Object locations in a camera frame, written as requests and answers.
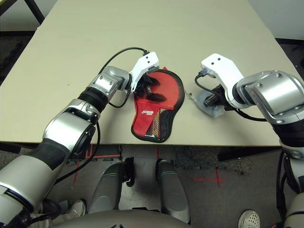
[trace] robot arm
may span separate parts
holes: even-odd
[[[69,156],[90,144],[94,125],[115,92],[136,88],[143,74],[158,66],[155,52],[139,58],[130,73],[107,66],[51,120],[35,150],[0,171],[0,227],[11,221],[19,227],[29,224],[29,214],[50,191]]]
[[[303,82],[277,70],[243,77],[233,61],[219,54],[207,57],[201,66],[198,76],[211,75],[220,81],[216,89],[223,92],[226,102],[232,107],[230,110],[256,105],[279,136],[285,153],[283,161],[287,183],[299,194],[286,213],[285,227],[300,227],[297,224],[304,219],[300,215],[304,212]],[[211,95],[203,103],[206,106],[220,104],[221,101],[217,100],[216,95]]]

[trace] black cable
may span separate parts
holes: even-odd
[[[252,117],[244,112],[242,112],[240,109],[235,109],[234,110],[237,114],[239,114],[240,116],[246,118],[246,119],[249,119],[249,120],[253,120],[253,121],[260,121],[260,122],[267,122],[266,119],[264,118],[256,118],[256,117]]]
[[[43,202],[52,206],[54,208],[54,212],[40,215],[39,217],[33,218],[31,221],[31,224],[33,224],[35,222],[47,220],[47,219],[53,220],[53,219],[57,218],[58,215],[60,215],[61,207],[59,204],[57,204],[56,202],[54,202],[50,199],[46,199],[46,198],[43,200]]]
[[[71,176],[72,174],[74,174],[75,172],[79,171],[80,169],[82,169],[83,167],[85,167],[95,156],[95,154],[97,153],[98,151],[98,147],[99,147],[99,144],[100,144],[100,138],[101,138],[101,134],[100,134],[100,128],[99,128],[99,123],[97,122],[96,123],[96,128],[97,128],[97,144],[96,144],[96,147],[95,147],[95,150],[94,152],[92,153],[91,157],[89,157],[85,163],[83,163],[81,166],[79,166],[78,168],[74,169],[73,171],[67,173],[66,175],[58,178],[56,181],[55,181],[55,184],[58,184],[59,182],[63,181],[65,178]]]
[[[280,183],[280,191],[281,192],[284,191],[284,185],[285,185],[286,178],[287,178],[287,175],[286,175],[286,172],[284,172],[283,177],[281,179],[281,183]]]
[[[208,91],[208,92],[214,94],[214,95],[217,96],[220,100],[222,100],[225,104],[231,106],[231,105],[228,103],[228,101],[227,101],[221,94],[219,94],[219,93],[217,93],[217,92],[215,92],[215,91],[213,91],[213,90],[211,90],[211,89],[208,89],[208,88],[202,86],[202,85],[198,82],[198,79],[199,79],[200,77],[203,77],[203,76],[202,76],[202,75],[197,75],[197,76],[195,77],[195,79],[194,79],[195,84],[196,84],[198,87],[200,87],[200,88],[202,88],[202,89],[204,89],[204,90],[206,90],[206,91]],[[267,122],[267,120],[264,119],[264,118],[252,117],[252,116],[250,116],[250,115],[248,115],[248,114],[242,112],[240,109],[234,108],[233,110],[234,110],[237,114],[239,114],[240,116],[244,117],[245,119],[249,119],[249,120],[253,120],[253,121],[260,121],[260,122]]]
[[[285,203],[285,195],[284,195],[284,192],[281,191],[281,189],[283,190],[284,183],[282,183],[282,181],[280,181],[283,157],[284,157],[284,152],[282,151],[281,154],[280,154],[278,165],[277,165],[276,183],[275,183],[275,186],[276,186],[276,208],[278,209],[278,211],[280,213],[282,221],[284,221],[286,211],[287,211],[286,203]]]
[[[147,54],[147,53],[149,53],[147,50],[145,50],[145,49],[143,49],[143,48],[141,48],[141,47],[127,47],[127,48],[125,48],[125,49],[123,49],[123,50],[117,52],[115,55],[113,55],[113,56],[104,64],[104,66],[101,68],[101,70],[99,71],[98,74],[102,73],[103,70],[105,69],[105,67],[106,67],[106,66],[107,66],[115,57],[117,57],[117,56],[120,55],[121,53],[123,53],[123,52],[125,52],[125,51],[128,51],[128,50],[140,50],[140,51],[143,51],[143,54],[144,54],[144,55]],[[125,99],[124,99],[124,101],[123,101],[123,103],[122,103],[121,105],[114,105],[114,104],[112,104],[111,102],[109,102],[109,105],[113,106],[114,108],[121,108],[121,107],[123,107],[124,104],[127,102],[130,93],[131,93],[131,88],[129,88],[129,90],[127,91],[126,97],[125,97]]]

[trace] robot leg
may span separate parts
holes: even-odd
[[[122,183],[128,181],[129,187],[134,184],[133,161],[134,158],[119,161],[104,172],[93,194],[89,214],[118,209]]]
[[[155,174],[161,189],[161,212],[189,224],[188,198],[174,167],[168,161],[159,159]]]

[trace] table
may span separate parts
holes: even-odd
[[[0,141],[40,142],[48,122],[106,60],[130,46],[155,51],[161,67],[179,75],[185,90],[196,95],[194,77],[212,53],[232,59],[245,76],[280,69],[300,78],[246,0],[59,0],[0,87]],[[131,70],[140,56],[130,51],[112,66]],[[203,83],[219,84],[212,78]],[[262,117],[256,107],[244,111]],[[134,115],[133,98],[121,109],[108,105],[99,120],[102,142],[151,143],[131,134]],[[279,141],[268,123],[235,112],[214,119],[186,96],[163,144],[277,146]]]

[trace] white sneaker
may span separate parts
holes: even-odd
[[[254,210],[245,210],[238,220],[238,228],[260,228],[260,217]]]
[[[66,214],[70,217],[70,219],[74,219],[85,215],[85,212],[86,203],[84,200],[80,199],[71,206],[71,209]]]

